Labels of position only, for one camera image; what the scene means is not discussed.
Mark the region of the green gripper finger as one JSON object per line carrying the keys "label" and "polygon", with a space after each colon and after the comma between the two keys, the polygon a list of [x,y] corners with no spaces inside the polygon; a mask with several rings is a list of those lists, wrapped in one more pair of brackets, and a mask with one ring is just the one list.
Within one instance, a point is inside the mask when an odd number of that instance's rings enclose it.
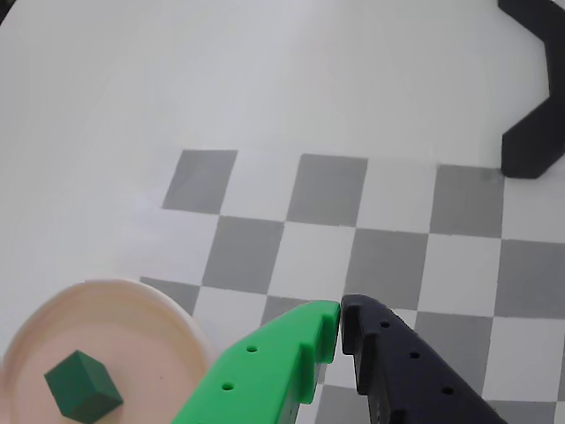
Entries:
{"label": "green gripper finger", "polygon": [[226,349],[174,418],[176,424],[293,423],[312,403],[320,367],[335,357],[341,308],[291,309]]}

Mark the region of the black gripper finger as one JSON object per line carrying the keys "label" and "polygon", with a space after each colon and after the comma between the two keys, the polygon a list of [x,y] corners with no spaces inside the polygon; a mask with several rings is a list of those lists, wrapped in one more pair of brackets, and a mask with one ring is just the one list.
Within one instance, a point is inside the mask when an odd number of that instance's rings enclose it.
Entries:
{"label": "black gripper finger", "polygon": [[402,318],[361,294],[341,301],[343,354],[372,423],[502,423],[504,419]]}

